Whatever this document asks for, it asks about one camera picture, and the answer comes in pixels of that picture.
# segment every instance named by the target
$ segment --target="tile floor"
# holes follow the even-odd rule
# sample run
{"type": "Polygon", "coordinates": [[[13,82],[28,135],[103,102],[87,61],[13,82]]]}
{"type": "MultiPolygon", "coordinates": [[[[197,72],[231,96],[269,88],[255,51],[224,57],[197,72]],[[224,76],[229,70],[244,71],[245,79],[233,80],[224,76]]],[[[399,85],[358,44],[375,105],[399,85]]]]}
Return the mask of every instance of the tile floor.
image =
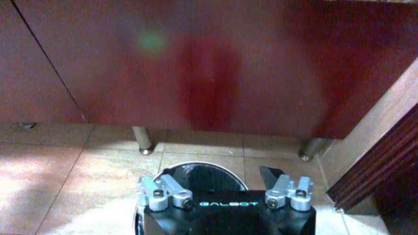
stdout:
{"type": "Polygon", "coordinates": [[[316,234],[387,234],[379,217],[332,210],[318,161],[298,159],[292,138],[149,130],[155,152],[141,156],[129,127],[0,125],[0,235],[132,234],[135,182],[183,161],[225,166],[264,189],[260,165],[315,182],[316,234]]]}

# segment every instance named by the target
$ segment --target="wooden cabinet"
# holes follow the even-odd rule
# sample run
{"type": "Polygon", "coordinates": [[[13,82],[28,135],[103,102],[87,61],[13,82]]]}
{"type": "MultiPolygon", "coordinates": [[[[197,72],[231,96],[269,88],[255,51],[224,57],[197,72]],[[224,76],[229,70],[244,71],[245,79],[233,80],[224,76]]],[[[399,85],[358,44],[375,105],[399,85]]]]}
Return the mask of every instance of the wooden cabinet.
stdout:
{"type": "Polygon", "coordinates": [[[0,122],[83,122],[9,1],[0,1],[0,122]]]}
{"type": "Polygon", "coordinates": [[[16,4],[95,123],[343,138],[418,55],[410,4],[16,4]]]}

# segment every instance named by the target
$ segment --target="chrome leg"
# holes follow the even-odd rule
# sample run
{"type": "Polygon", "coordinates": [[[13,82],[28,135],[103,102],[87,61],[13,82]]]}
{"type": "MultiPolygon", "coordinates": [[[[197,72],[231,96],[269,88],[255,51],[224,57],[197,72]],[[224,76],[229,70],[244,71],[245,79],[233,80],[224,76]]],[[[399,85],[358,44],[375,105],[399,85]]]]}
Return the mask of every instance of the chrome leg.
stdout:
{"type": "Polygon", "coordinates": [[[311,139],[303,149],[299,150],[299,158],[308,162],[314,159],[315,154],[328,146],[331,140],[328,139],[311,139]]]}
{"type": "Polygon", "coordinates": [[[152,143],[148,136],[147,128],[143,126],[132,126],[136,142],[139,145],[139,151],[143,155],[152,153],[152,143]]]}

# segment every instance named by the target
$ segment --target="wooden trim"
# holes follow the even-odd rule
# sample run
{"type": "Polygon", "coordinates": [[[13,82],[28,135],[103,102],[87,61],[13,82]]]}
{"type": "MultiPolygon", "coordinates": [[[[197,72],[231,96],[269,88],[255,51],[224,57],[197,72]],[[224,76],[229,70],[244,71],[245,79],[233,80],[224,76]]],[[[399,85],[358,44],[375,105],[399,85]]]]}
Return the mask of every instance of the wooden trim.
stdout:
{"type": "Polygon", "coordinates": [[[327,191],[338,209],[348,210],[387,181],[418,163],[418,105],[383,135],[327,191]]]}

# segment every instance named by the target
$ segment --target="screw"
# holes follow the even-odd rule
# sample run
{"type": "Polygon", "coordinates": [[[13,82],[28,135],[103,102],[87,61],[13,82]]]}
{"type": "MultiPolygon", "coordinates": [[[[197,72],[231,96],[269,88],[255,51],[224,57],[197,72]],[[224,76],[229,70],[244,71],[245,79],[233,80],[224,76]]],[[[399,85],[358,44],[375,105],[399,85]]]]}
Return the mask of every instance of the screw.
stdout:
{"type": "Polygon", "coordinates": [[[161,198],[164,196],[164,191],[161,189],[153,190],[153,197],[161,198]]]}
{"type": "Polygon", "coordinates": [[[268,207],[269,209],[276,209],[277,203],[276,203],[276,201],[275,201],[273,199],[268,199],[268,200],[267,200],[267,207],[268,207]]]}
{"type": "Polygon", "coordinates": [[[184,210],[189,210],[189,209],[192,208],[192,206],[193,206],[192,201],[191,201],[189,199],[185,199],[185,200],[183,201],[183,209],[184,209],[184,210]]]}

